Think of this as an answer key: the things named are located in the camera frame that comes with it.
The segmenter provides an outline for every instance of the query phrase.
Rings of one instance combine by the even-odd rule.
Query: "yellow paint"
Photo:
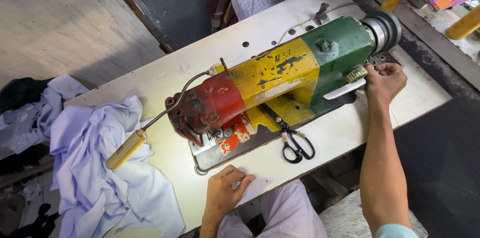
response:
[[[287,124],[291,126],[306,122],[314,118],[308,104],[301,104],[293,99],[290,94],[283,94],[266,102]],[[268,127],[272,132],[280,130],[280,126],[263,110],[261,106],[255,106],[247,110],[247,115],[255,130],[262,124]]]
[[[314,94],[319,66],[301,38],[266,51],[231,69],[247,109],[292,91],[308,104]]]

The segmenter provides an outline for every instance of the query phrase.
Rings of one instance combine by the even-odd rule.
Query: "sleeve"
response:
[[[418,238],[418,236],[403,225],[386,224],[378,228],[375,238]]]

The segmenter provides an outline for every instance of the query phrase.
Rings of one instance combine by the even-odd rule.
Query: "sewing machine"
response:
[[[360,21],[341,16],[231,69],[214,66],[215,75],[185,91],[168,118],[189,140],[196,172],[205,174],[279,136],[262,103],[296,128],[355,101],[351,91],[365,83],[364,62],[391,49],[400,35],[399,21],[387,11]],[[165,100],[167,109],[179,95]]]

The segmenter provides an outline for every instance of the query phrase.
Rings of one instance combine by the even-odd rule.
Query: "black scissor handle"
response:
[[[308,146],[310,146],[310,149],[311,149],[311,153],[312,153],[311,155],[307,154],[307,152],[305,152],[305,150],[302,149],[300,144],[298,144],[298,142],[293,138],[293,134],[300,136],[301,138],[303,138],[308,143]],[[290,139],[292,140],[293,144],[297,147],[297,151],[300,152],[303,155],[303,157],[305,157],[305,159],[310,160],[315,156],[315,148],[314,148],[313,144],[310,142],[310,140],[305,136],[305,134],[303,134],[301,132],[299,134],[298,131],[292,130],[291,132],[288,133],[288,135],[289,135]]]
[[[296,158],[294,160],[291,160],[291,159],[288,159],[286,156],[285,156],[285,150],[286,149],[291,149],[292,152],[295,154]],[[285,158],[285,160],[289,163],[292,163],[292,164],[297,164],[299,163],[300,161],[302,161],[303,157],[302,157],[302,154],[300,154],[300,152],[296,149],[294,149],[293,147],[291,147],[289,145],[288,142],[285,142],[285,145],[283,146],[283,151],[282,151],[282,154],[283,154],[283,158]]]

